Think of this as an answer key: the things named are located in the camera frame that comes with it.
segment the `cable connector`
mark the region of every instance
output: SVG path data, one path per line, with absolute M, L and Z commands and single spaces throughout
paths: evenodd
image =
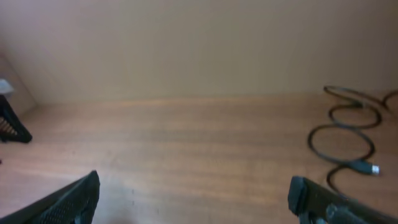
M 363 160 L 356 160 L 353 162 L 348 162 L 347 166 L 357 172 L 367 174 L 367 175 L 379 175 L 380 174 L 379 166 L 373 165 L 370 162 L 366 162 Z

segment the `wooden table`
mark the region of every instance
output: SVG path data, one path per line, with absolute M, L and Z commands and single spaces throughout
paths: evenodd
M 30 144 L 0 145 L 0 215 L 96 169 L 101 193 L 94 223 L 298 223 L 287 207 L 290 179 L 304 175 L 326 185 L 334 165 L 310 152 L 306 137 L 329 123 L 334 103 L 325 95 L 278 95 L 40 107 L 21 118 L 34 137 Z M 380 127 L 365 132 L 382 175 L 344 170 L 335 181 L 398 217 L 398 122 L 383 115 Z M 320 133 L 315 144 L 341 157 L 367 150 L 339 130 Z

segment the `wire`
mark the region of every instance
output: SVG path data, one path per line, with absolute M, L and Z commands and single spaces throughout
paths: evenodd
M 381 100 L 379 100 L 373 96 L 367 95 L 365 93 L 361 93 L 356 90 L 339 87 L 339 86 L 324 86 L 323 91 L 329 95 L 332 95 L 332 96 L 335 96 L 337 98 L 347 101 L 348 104 L 336 105 L 336 106 L 333 106 L 332 108 L 330 108 L 330 110 L 328 112 L 328 116 L 333 123 L 332 124 L 323 124 L 323 125 L 313 128 L 310 131 L 310 133 L 308 134 L 307 144 L 308 144 L 308 147 L 311 149 L 311 151 L 313 151 L 317 156 L 321 157 L 322 159 L 324 159 L 326 161 L 338 164 L 337 167 L 333 168 L 331 171 L 328 172 L 326 181 L 327 181 L 329 187 L 331 189 L 333 189 L 336 193 L 340 194 L 343 197 L 348 198 L 348 196 L 341 193 L 341 191 L 336 187 L 336 185 L 332 181 L 332 178 L 341 169 L 353 169 L 357 172 L 360 172 L 362 174 L 367 174 L 367 175 L 379 173 L 378 166 L 374 166 L 374 165 L 370 164 L 368 161 L 366 161 L 367 159 L 372 157 L 373 154 L 376 152 L 376 147 L 375 147 L 372 139 L 369 138 L 364 133 L 362 133 L 361 130 L 375 128 L 382 123 L 381 113 L 374 105 L 377 105 L 378 107 L 383 108 L 386 111 L 390 111 L 387 103 L 393 96 L 398 95 L 398 90 L 388 93 Z M 336 112 L 338 110 L 369 110 L 374 114 L 375 119 L 370 124 L 362 124 L 362 125 L 346 124 L 344 122 L 337 120 L 334 117 L 334 112 Z M 322 129 L 330 129 L 330 128 L 345 129 L 345 130 L 351 131 L 352 133 L 356 134 L 361 139 L 363 139 L 369 146 L 368 153 L 361 157 L 358 157 L 356 159 L 350 159 L 350 160 L 337 159 L 337 158 L 328 156 L 324 153 L 321 153 L 313 145 L 313 137 L 318 131 L 320 131 Z

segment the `cable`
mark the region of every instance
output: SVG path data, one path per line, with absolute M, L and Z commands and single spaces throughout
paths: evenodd
M 328 172 L 326 181 L 327 181 L 329 187 L 331 189 L 333 189 L 336 193 L 340 194 L 343 197 L 348 198 L 348 196 L 341 193 L 341 191 L 335 186 L 335 184 L 332 181 L 332 177 L 341 169 L 352 169 L 352 170 L 355 170 L 356 172 L 366 174 L 366 175 L 379 174 L 379 167 L 366 161 L 366 159 L 369 159 L 370 157 L 372 157 L 373 154 L 376 152 L 376 147 L 375 147 L 372 139 L 370 139 L 367 135 L 362 133 L 361 130 L 375 128 L 382 123 L 381 113 L 374 105 L 377 105 L 378 107 L 383 108 L 386 111 L 390 111 L 387 102 L 393 96 L 398 95 L 398 90 L 388 93 L 382 100 L 379 100 L 373 96 L 367 95 L 365 93 L 361 93 L 356 90 L 352 90 L 349 88 L 343 88 L 343 87 L 339 87 L 339 86 L 324 86 L 323 91 L 329 95 L 332 95 L 332 96 L 335 96 L 337 98 L 347 101 L 348 104 L 336 105 L 336 106 L 333 106 L 332 108 L 330 108 L 330 110 L 328 112 L 328 116 L 333 123 L 332 124 L 323 124 L 323 125 L 313 128 L 310 131 L 310 133 L 308 134 L 307 144 L 308 144 L 308 147 L 311 149 L 311 151 L 313 151 L 317 156 L 321 157 L 322 159 L 324 159 L 326 161 L 338 164 L 337 167 L 333 168 L 331 171 Z M 343 95 L 342 93 L 349 93 L 351 96 Z M 375 119 L 370 124 L 363 124 L 363 125 L 346 124 L 344 122 L 337 120 L 334 117 L 334 115 L 333 115 L 334 112 L 338 111 L 338 110 L 369 110 L 374 114 Z M 363 139 L 368 144 L 368 146 L 369 146 L 368 153 L 359 158 L 350 159 L 350 160 L 337 159 L 337 158 L 328 156 L 324 153 L 321 153 L 313 145 L 313 143 L 312 143 L 313 137 L 319 130 L 330 129 L 330 128 L 345 129 L 345 130 L 351 131 L 352 133 L 356 134 L 357 136 L 359 136 L 361 139 Z

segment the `black object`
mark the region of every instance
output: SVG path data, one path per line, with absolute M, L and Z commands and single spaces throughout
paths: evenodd
M 19 121 L 6 97 L 0 95 L 0 140 L 28 143 L 32 135 Z
M 97 172 L 0 219 L 0 224 L 90 224 L 100 196 Z
M 397 219 L 336 195 L 304 177 L 292 177 L 287 200 L 300 224 L 398 224 Z
M 366 161 L 366 159 L 369 159 L 375 152 L 376 148 L 374 146 L 373 141 L 365 135 L 361 129 L 369 129 L 369 128 L 374 128 L 376 126 L 379 126 L 382 123 L 382 116 L 377 109 L 377 106 L 379 108 L 383 108 L 386 111 L 389 111 L 388 107 L 388 100 L 390 100 L 393 96 L 398 95 L 398 90 L 393 91 L 389 94 L 387 94 L 382 100 L 379 100 L 373 96 L 369 96 L 367 94 L 358 92 L 356 90 L 351 90 L 349 88 L 343 88 L 343 87 L 338 87 L 338 86 L 324 86 L 323 90 L 332 96 L 338 97 L 342 100 L 347 101 L 348 103 L 345 105 L 336 105 L 332 107 L 329 112 L 329 118 L 333 122 L 333 124 L 324 124 L 317 126 L 316 128 L 312 129 L 308 135 L 307 139 L 307 144 L 308 147 L 319 157 L 322 159 L 325 159 L 329 162 L 333 162 L 335 164 L 338 164 L 338 166 L 331 171 L 329 171 L 326 181 L 328 182 L 328 185 L 330 188 L 332 188 L 335 192 L 338 192 L 344 197 L 347 197 L 343 195 L 337 187 L 333 184 L 331 181 L 333 175 L 337 173 L 339 170 L 344 169 L 344 168 L 350 168 L 353 169 L 357 172 L 360 172 L 362 174 L 378 174 L 379 173 L 379 167 L 374 166 L 373 164 L 369 163 Z M 369 110 L 372 113 L 374 113 L 375 120 L 370 123 L 370 124 L 363 124 L 363 125 L 353 125 L 353 124 L 346 124 L 344 122 L 338 121 L 334 117 L 334 112 L 337 110 Z M 318 149 L 315 148 L 313 145 L 313 137 L 314 135 L 322 129 L 329 129 L 329 128 L 340 128 L 340 129 L 345 129 L 348 131 L 351 131 L 352 133 L 358 135 L 360 138 L 362 138 L 369 146 L 369 151 L 367 154 L 353 160 L 342 160 L 342 159 L 337 159 L 334 157 L 330 157 L 328 155 L 325 155 L 318 151 Z

